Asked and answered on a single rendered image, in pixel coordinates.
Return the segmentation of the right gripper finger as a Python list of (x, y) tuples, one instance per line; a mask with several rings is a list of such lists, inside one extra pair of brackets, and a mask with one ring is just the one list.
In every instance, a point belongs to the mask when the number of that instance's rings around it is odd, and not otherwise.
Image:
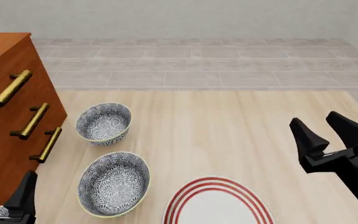
[(331, 111), (326, 117), (327, 123), (340, 137), (347, 148), (354, 147), (358, 143), (358, 123)]
[(321, 138), (300, 119), (293, 118), (289, 124), (293, 137), (295, 138), (298, 160), (301, 162), (306, 158), (320, 158), (324, 155), (324, 150), (328, 147), (329, 141)]

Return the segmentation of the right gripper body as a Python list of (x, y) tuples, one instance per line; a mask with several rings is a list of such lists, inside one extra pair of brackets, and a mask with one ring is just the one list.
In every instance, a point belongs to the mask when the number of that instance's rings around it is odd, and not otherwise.
[(355, 169), (356, 155), (354, 148), (325, 154), (318, 151), (317, 156), (312, 156), (308, 151), (299, 149), (299, 163), (306, 173), (318, 172), (345, 172)]

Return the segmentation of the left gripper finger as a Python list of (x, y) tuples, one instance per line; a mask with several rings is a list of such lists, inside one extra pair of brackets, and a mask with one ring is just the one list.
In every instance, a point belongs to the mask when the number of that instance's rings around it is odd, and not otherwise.
[(34, 171), (27, 171), (16, 191), (4, 204), (9, 218), (22, 218), (29, 214), (35, 216), (35, 188), (38, 175)]

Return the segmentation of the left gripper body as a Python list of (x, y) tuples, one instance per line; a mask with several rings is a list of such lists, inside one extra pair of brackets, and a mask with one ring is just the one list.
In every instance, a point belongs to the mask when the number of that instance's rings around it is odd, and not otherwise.
[(0, 224), (34, 224), (36, 218), (32, 215), (25, 215), (22, 218), (0, 218)]

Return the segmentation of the large patterned bowl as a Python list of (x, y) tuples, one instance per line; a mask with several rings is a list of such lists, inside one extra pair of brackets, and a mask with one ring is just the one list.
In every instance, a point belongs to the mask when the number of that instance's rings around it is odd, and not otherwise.
[(149, 167), (141, 157), (132, 152), (110, 152), (83, 171), (78, 201), (94, 217), (116, 218), (135, 209), (149, 186)]

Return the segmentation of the small patterned bowl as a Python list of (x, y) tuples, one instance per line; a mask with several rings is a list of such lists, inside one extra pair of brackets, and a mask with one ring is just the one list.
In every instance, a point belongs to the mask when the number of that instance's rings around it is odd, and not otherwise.
[(121, 141), (129, 131), (132, 113), (124, 104), (101, 103), (85, 110), (76, 121), (76, 132), (93, 145)]

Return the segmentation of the white plate with red rings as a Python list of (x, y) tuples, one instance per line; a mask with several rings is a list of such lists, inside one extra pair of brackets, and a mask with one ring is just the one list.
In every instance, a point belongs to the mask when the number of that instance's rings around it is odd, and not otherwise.
[(168, 201), (162, 224), (275, 224), (247, 186), (220, 176), (191, 180)]

